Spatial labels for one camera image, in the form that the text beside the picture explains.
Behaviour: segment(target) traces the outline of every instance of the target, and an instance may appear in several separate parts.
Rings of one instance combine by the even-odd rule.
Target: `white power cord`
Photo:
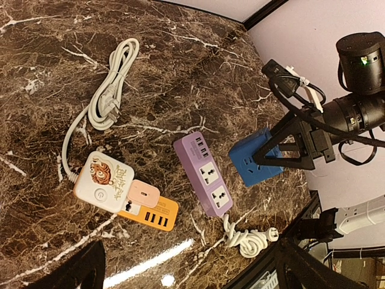
[[[245,258],[254,258],[262,250],[268,246],[267,241],[276,242],[279,233],[276,228],[269,228],[266,232],[258,232],[258,230],[245,230],[242,232],[235,231],[236,223],[229,223],[229,215],[225,214],[223,218],[223,228],[227,235],[226,246],[235,247],[239,245],[239,251]]]
[[[116,50],[109,56],[109,72],[103,83],[96,90],[91,102],[86,106],[70,125],[61,149],[63,168],[72,182],[76,182],[78,175],[71,172],[67,163],[67,149],[73,131],[88,112],[88,119],[98,131],[110,128],[120,114],[123,83],[126,75],[139,53],[139,42],[129,38],[119,43]]]

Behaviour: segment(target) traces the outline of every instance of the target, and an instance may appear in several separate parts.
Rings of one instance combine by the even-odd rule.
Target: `marble countertop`
[[[283,230],[309,200],[304,174],[246,188],[227,156],[283,115],[243,26],[146,0],[4,1],[0,6],[0,288],[48,274],[91,240],[106,250],[105,288],[221,288],[251,259],[226,248],[220,218],[203,212],[172,143],[201,131],[232,195],[237,229]],[[122,40],[141,48],[122,116],[76,129],[69,164],[103,151],[179,204],[171,232],[117,217],[72,193],[61,167],[67,129],[108,71]]]

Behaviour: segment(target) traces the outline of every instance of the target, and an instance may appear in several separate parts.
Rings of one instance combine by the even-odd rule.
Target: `orange power strip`
[[[160,196],[159,202],[154,208],[133,204],[129,200],[126,201],[124,208],[126,209],[121,210],[118,215],[170,232],[174,228],[179,205],[173,200]]]

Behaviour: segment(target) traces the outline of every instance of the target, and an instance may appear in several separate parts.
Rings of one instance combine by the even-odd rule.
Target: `purple power strip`
[[[233,200],[200,132],[174,142],[174,149],[208,216],[222,216]]]

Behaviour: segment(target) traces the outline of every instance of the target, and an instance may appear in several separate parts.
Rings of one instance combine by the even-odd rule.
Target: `blue power strip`
[[[236,170],[243,179],[246,187],[258,184],[283,172],[282,167],[260,166],[255,163],[253,155],[271,138],[268,128],[261,129],[237,142],[229,152]],[[278,146],[269,151],[266,156],[281,158]]]

